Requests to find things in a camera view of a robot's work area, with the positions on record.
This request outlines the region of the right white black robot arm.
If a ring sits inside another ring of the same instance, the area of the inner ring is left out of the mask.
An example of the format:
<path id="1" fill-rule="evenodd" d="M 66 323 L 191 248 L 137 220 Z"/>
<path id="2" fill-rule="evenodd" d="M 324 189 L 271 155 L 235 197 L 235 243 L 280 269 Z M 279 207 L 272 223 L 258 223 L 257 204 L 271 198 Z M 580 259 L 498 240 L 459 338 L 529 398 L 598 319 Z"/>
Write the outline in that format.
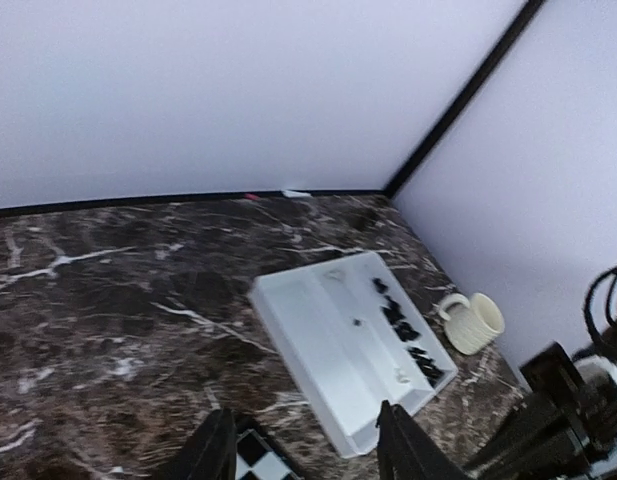
<path id="1" fill-rule="evenodd" d="M 617 265 L 589 286 L 591 339 L 568 356 L 553 343 L 521 368 L 529 394 L 464 466 L 478 479 L 576 479 L 617 452 Z"/>

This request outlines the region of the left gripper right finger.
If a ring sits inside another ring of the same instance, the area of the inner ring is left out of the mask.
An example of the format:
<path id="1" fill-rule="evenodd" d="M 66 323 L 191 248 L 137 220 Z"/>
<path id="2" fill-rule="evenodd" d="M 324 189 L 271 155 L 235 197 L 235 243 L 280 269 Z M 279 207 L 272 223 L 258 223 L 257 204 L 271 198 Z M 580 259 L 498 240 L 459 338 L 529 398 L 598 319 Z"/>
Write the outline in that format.
<path id="1" fill-rule="evenodd" d="M 377 460 L 381 480 L 468 480 L 399 404 L 381 403 Z"/>

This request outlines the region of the white plastic compartment tray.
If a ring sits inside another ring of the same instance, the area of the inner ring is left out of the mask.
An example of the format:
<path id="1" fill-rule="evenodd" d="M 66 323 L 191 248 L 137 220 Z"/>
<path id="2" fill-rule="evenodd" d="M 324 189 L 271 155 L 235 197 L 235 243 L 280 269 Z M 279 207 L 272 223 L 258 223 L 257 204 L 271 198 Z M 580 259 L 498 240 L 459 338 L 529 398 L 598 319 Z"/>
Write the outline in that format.
<path id="1" fill-rule="evenodd" d="M 344 282 L 328 279 L 342 269 Z M 431 387 L 384 317 L 380 278 L 421 333 L 414 344 L 444 372 Z M 259 276 L 251 303 L 330 443 L 343 458 L 368 454 L 378 442 L 381 403 L 414 415 L 458 374 L 458 368 L 376 252 L 362 252 Z"/>

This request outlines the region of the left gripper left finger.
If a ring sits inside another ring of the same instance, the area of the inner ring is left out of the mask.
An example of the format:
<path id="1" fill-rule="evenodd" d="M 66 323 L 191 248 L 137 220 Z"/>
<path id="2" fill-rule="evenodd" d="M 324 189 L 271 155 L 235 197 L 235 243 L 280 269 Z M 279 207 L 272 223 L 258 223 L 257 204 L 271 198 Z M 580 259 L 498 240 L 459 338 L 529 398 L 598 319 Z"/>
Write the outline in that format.
<path id="1" fill-rule="evenodd" d="M 158 479 L 235 479 L 237 429 L 230 408 L 213 410 L 182 448 L 157 470 Z"/>

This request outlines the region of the black grey chessboard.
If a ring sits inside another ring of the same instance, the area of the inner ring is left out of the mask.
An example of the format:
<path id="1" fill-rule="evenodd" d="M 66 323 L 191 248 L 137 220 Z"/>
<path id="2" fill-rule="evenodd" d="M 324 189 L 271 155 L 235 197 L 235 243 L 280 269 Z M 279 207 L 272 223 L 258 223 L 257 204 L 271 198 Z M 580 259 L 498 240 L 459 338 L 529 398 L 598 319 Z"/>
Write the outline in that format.
<path id="1" fill-rule="evenodd" d="M 253 417 L 239 415 L 236 428 L 236 479 L 306 479 L 298 464 Z"/>

